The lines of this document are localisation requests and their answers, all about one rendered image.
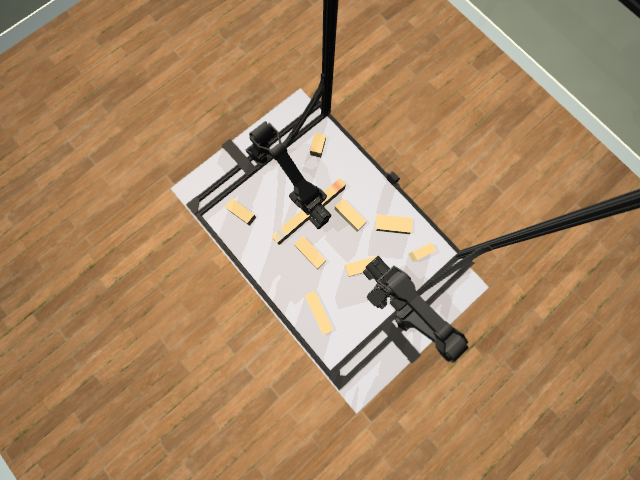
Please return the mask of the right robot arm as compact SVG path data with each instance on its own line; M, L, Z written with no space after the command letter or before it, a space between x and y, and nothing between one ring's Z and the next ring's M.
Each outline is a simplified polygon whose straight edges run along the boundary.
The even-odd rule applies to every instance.
M287 153L287 148L282 142L280 142L280 135L275 127L271 123L267 124L267 122L264 121L261 125L251 131L249 136L251 136L250 140L254 145L252 144L253 146L249 146L250 149L248 147L245 151L252 159L254 158L253 160L257 165L260 166L268 161L270 158L269 155L271 155L274 160L277 159L276 161L294 185L294 193L305 211L310 213L319 225L323 225L328 221L332 215L321 204L327 198L327 194L322 189L319 189L314 184L305 180ZM277 136L278 141L280 141L275 147L270 149L268 141L275 136ZM263 145L263 143L265 144Z

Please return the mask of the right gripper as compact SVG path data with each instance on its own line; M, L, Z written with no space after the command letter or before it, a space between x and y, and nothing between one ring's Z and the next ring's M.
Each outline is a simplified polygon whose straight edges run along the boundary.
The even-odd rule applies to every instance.
M294 193L294 191L292 191L292 192L289 194L289 198L290 198L290 199L295 203L295 205L296 205L297 207L301 208L301 209L303 210L303 212L304 212L307 216L308 216L308 215L311 215L310 213L307 213L307 212L305 211L305 209L302 207L302 205L299 203L299 201L297 200L297 198L296 198L296 197L297 197L297 196L296 196L296 194ZM298 204L298 203L299 203L299 204ZM300 206L300 205L301 205L301 206ZM313 217L312 217L311 219L309 219L309 220L313 223L313 225L314 225L317 229L320 229L321 227L323 227L323 226L324 226L324 225L329 221L329 220L328 220L328 221L326 221L323 225L319 225L319 223L318 223L318 222L317 222Z

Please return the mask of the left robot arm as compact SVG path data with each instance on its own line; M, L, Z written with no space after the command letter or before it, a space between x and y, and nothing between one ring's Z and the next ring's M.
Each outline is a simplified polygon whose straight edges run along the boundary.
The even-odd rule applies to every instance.
M389 268L379 256L366 268L378 282L367 295L367 299L374 306L385 308L388 295L407 303L401 311L396 311L392 316L396 323L398 322L398 327L404 331L409 328L417 329L435 343L438 352L448 362L454 363L468 349L465 335L455 328L456 331L453 330L453 326L430 307L416 292L415 285L406 272L396 266Z

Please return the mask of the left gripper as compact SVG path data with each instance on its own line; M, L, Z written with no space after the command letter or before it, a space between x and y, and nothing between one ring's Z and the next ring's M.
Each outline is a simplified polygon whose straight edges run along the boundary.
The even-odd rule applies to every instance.
M377 282L376 278L375 278L375 277L374 277L374 276L373 276L373 275L368 271L368 269L367 269L367 268L366 268L365 270L363 270L363 274L364 274L364 275L365 275L369 280L374 279L374 280ZM377 283L378 283L378 282L377 282ZM384 290L383 290L383 291L384 291ZM385 291L384 291L384 292L385 292ZM386 292L385 292L385 293L386 293ZM386 294L387 294L387 293L386 293ZM387 294L387 295L388 295L388 294ZM390 295L388 295L388 296L389 296L389 298L390 298L390 302L389 302L389 303L392 305L392 307L393 307L396 311L400 311L400 310L402 310L402 309L407 305L407 303L406 303L406 302L404 302L404 301L400 301L400 300L396 299L394 296L390 296Z

